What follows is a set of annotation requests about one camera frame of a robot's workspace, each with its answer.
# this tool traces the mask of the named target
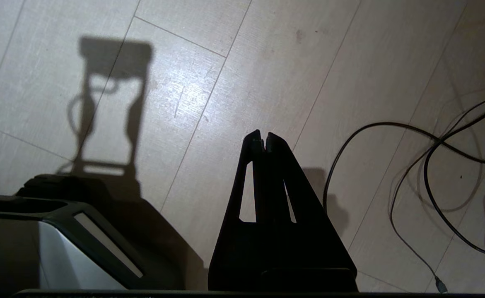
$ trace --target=black wire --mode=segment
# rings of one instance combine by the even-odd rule
[[[476,104],[475,106],[473,106],[472,108],[470,108],[469,110],[467,110],[465,113],[463,113],[461,115],[461,117],[458,119],[458,121],[456,121],[456,123],[450,128],[450,130],[448,130],[448,132],[445,134],[445,136],[447,134],[449,134],[450,132],[452,132],[452,130],[454,130],[458,124],[460,124],[460,122],[466,117],[467,114],[471,113],[471,111],[475,110],[477,107],[481,106],[485,104],[485,100],[480,102],[479,104]],[[391,227],[393,228],[393,231],[395,232],[395,234],[397,235],[397,237],[399,237],[399,239],[417,256],[417,258],[419,258],[427,267],[428,269],[430,269],[430,271],[432,272],[432,274],[434,276],[436,276],[434,270],[432,269],[432,267],[430,266],[430,264],[428,264],[428,262],[426,262],[420,255],[419,253],[417,253],[417,251],[415,251],[411,245],[409,245],[409,243],[403,239],[403,237],[399,234],[399,232],[397,231],[396,227],[395,227],[395,224],[393,222],[393,209],[394,209],[394,206],[395,206],[395,202],[397,200],[397,196],[398,196],[398,193],[399,193],[399,189],[401,188],[401,185],[403,184],[403,182],[405,181],[405,178],[406,176],[408,175],[408,173],[411,171],[411,169],[413,168],[413,166],[415,166],[431,149],[433,148],[433,145],[431,147],[429,147],[426,151],[424,151],[423,154],[421,154],[415,161],[413,161],[413,163],[411,165],[409,165],[409,167],[407,167],[405,173],[403,174],[403,176],[401,177],[401,179],[399,180],[399,183],[397,185],[397,187],[395,188],[395,192],[393,194],[393,198],[392,198],[392,201],[391,201],[391,208],[390,208],[390,223],[391,223]]]
[[[436,278],[436,283],[439,281],[439,278],[436,276],[434,270],[432,269],[432,267],[428,264],[428,262],[426,262],[420,255],[419,253],[417,253],[412,247],[411,245],[409,245],[409,243],[403,239],[403,237],[399,234],[399,232],[396,230],[396,227],[394,225],[394,222],[393,222],[393,209],[394,209],[394,205],[395,205],[395,202],[396,202],[396,198],[397,198],[397,195],[398,195],[398,191],[401,187],[401,185],[403,184],[403,181],[404,179],[406,178],[406,176],[408,175],[408,173],[410,172],[410,170],[413,168],[413,166],[415,166],[415,164],[417,164],[417,162],[419,162],[426,154],[428,154],[427,156],[427,160],[425,161],[425,168],[424,168],[424,175],[425,175],[425,185],[427,186],[427,192],[428,192],[428,196],[430,197],[430,200],[432,201],[432,204],[434,205],[437,213],[441,216],[441,218],[445,221],[445,223],[449,226],[449,228],[457,235],[459,236],[464,242],[466,242],[469,246],[475,248],[477,251],[479,252],[482,252],[482,253],[485,253],[485,250],[484,249],[481,249],[479,247],[477,247],[476,245],[474,245],[473,243],[471,243],[470,241],[468,241],[467,239],[465,239],[459,232],[458,230],[448,221],[448,219],[446,219],[446,217],[443,215],[443,212],[439,209],[439,206],[437,206],[435,200],[434,200],[434,196],[432,195],[432,192],[430,191],[430,185],[428,184],[428,175],[427,175],[427,164],[428,164],[428,161],[430,161],[430,157],[432,156],[433,152],[439,148],[439,146],[443,145],[445,147],[447,147],[448,149],[450,149],[451,151],[469,159],[469,160],[472,160],[472,161],[475,161],[475,162],[479,162],[479,163],[482,163],[482,164],[485,164],[485,160],[484,159],[479,159],[479,158],[476,158],[474,156],[471,156],[469,154],[466,154],[462,151],[460,151],[459,149],[445,143],[445,141],[454,136],[455,134],[458,134],[458,132],[461,132],[462,130],[465,130],[466,128],[469,128],[471,127],[472,125],[478,123],[479,121],[485,119],[485,113],[483,115],[481,115],[480,117],[477,117],[475,120],[469,122],[469,124],[466,124],[464,126],[462,126],[461,128],[459,128],[458,130],[454,130],[458,124],[466,117],[466,115],[468,113],[470,113],[471,111],[473,111],[474,109],[476,109],[477,107],[481,106],[485,104],[485,100],[482,101],[481,103],[479,104],[476,104],[474,107],[470,108],[469,110],[467,110],[464,114],[462,114],[462,116],[458,119],[458,121],[451,127],[451,129],[446,133],[444,134],[443,136],[441,137],[437,137],[435,136],[434,134],[430,134],[430,132],[426,132],[426,130],[421,130],[420,128],[417,128],[415,126],[411,126],[411,125],[408,125],[408,124],[402,124],[402,123],[396,123],[396,122],[378,122],[378,123],[373,123],[373,124],[368,124],[368,125],[365,125],[363,127],[361,127],[359,130],[356,130],[346,141],[345,143],[342,145],[342,147],[340,148],[340,150],[338,151],[338,154],[336,155],[335,157],[335,160],[333,161],[333,164],[329,170],[329,174],[327,176],[327,181],[326,181],[326,184],[325,184],[325,187],[323,189],[323,198],[322,198],[322,201],[323,201],[323,209],[325,211],[325,214],[327,214],[327,193],[328,193],[328,190],[329,190],[329,185],[330,185],[330,181],[331,181],[331,177],[333,175],[333,172],[334,172],[334,169],[336,167],[336,164],[340,158],[340,156],[342,155],[344,149],[347,147],[347,145],[350,143],[350,141],[357,135],[359,134],[360,132],[362,132],[363,130],[367,130],[368,128],[371,128],[371,127],[377,127],[377,126],[394,126],[394,127],[401,127],[401,128],[405,128],[407,130],[411,130],[413,132],[418,132],[420,134],[423,134],[424,136],[427,136],[431,139],[433,139],[435,141],[435,144],[432,145],[430,148],[428,148],[422,155],[420,155],[419,158],[417,158],[405,171],[405,173],[403,174],[403,176],[401,177],[397,187],[396,187],[396,190],[395,190],[395,193],[394,193],[394,196],[393,196],[393,199],[392,199],[392,203],[391,203],[391,209],[390,209],[390,223],[391,223],[391,226],[393,228],[393,231],[395,232],[395,234],[399,237],[399,239],[401,241],[403,241],[403,243],[428,267],[428,269],[432,272],[432,274],[434,275],[434,277]]]
[[[463,130],[466,130],[467,128],[473,126],[474,124],[477,124],[478,122],[482,121],[483,119],[485,119],[485,113],[482,114],[480,117],[477,117],[476,119],[474,119],[473,121],[470,121],[468,124],[458,128],[457,130],[454,130],[453,132],[449,132],[447,133],[445,136],[443,136],[442,138],[440,138],[433,146],[432,148],[428,151],[428,154],[426,155],[426,159],[425,159],[425,165],[424,165],[424,169],[423,169],[423,173],[424,173],[424,180],[425,180],[425,187],[426,187],[426,192],[428,193],[428,196],[430,197],[430,201],[432,202],[432,205],[434,205],[434,208],[436,209],[437,213],[439,214],[439,216],[441,217],[441,219],[443,219],[443,221],[445,222],[445,224],[447,224],[447,226],[449,226],[449,228],[454,232],[454,234],[456,234],[456,236],[458,236],[463,242],[465,242],[467,245],[469,245],[470,247],[472,247],[473,249],[481,252],[481,253],[484,253],[485,254],[485,249],[482,249],[481,247],[475,245],[473,242],[470,242],[469,240],[467,240],[453,225],[451,222],[449,222],[449,220],[445,217],[445,215],[443,214],[443,212],[441,212],[441,210],[439,209],[439,206],[437,206],[437,203],[436,203],[436,200],[434,200],[434,195],[432,194],[432,190],[430,189],[430,183],[428,181],[428,164],[430,162],[430,158],[432,157],[432,155],[434,154],[434,152],[436,151],[436,149],[439,148],[439,146],[441,145],[442,142],[446,141],[447,139],[449,139],[450,137],[454,136],[455,134],[458,134],[458,132],[461,132]]]

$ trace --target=white panel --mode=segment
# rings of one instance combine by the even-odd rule
[[[38,222],[40,262],[49,289],[124,290],[52,225]]]
[[[102,231],[85,213],[79,213],[74,218],[99,242],[113,253],[125,266],[130,269],[138,278],[143,276],[139,268],[128,258],[125,253]]]

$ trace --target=scuff mark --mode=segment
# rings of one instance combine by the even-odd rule
[[[296,31],[296,42],[301,43],[301,40],[305,38],[305,33],[301,31],[301,29],[297,29]]]
[[[176,119],[176,114],[178,113],[178,107],[180,107],[180,101],[181,101],[181,97],[183,96],[184,90],[185,90],[185,87],[183,87],[181,89],[180,98],[178,98],[178,102],[176,103],[176,110],[174,111],[174,118],[175,119]]]
[[[213,66],[210,66],[210,69],[208,70],[208,73],[206,73],[206,77],[210,77],[211,76],[211,74],[213,73],[213,69],[212,68],[213,68]]]

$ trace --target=floor stain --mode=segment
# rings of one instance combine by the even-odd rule
[[[301,29],[297,29],[296,31],[296,42],[301,44],[301,40],[305,38],[305,32],[303,32]]]
[[[174,118],[175,119],[176,119],[176,114],[178,113],[178,107],[180,106],[181,96],[183,95],[184,90],[185,90],[185,87],[182,88],[181,93],[180,93],[180,98],[178,98],[178,102],[176,103],[176,110],[174,111]]]

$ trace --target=light gray floor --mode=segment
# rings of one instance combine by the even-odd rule
[[[82,107],[87,93],[94,104]],[[68,170],[84,119],[83,158],[133,160],[142,198],[205,266],[252,130],[286,139],[320,196],[360,126],[399,121],[439,135],[484,99],[485,0],[0,0],[0,194]],[[135,154],[130,120],[140,123]],[[451,142],[485,158],[485,121]],[[388,220],[396,177],[428,144],[374,128],[335,170],[329,215],[362,291],[435,291]],[[399,195],[399,231],[449,291],[485,293],[485,256],[420,200],[421,176],[413,170]],[[485,166],[440,149],[430,176],[447,217],[483,247]],[[254,219],[250,197],[244,220]]]

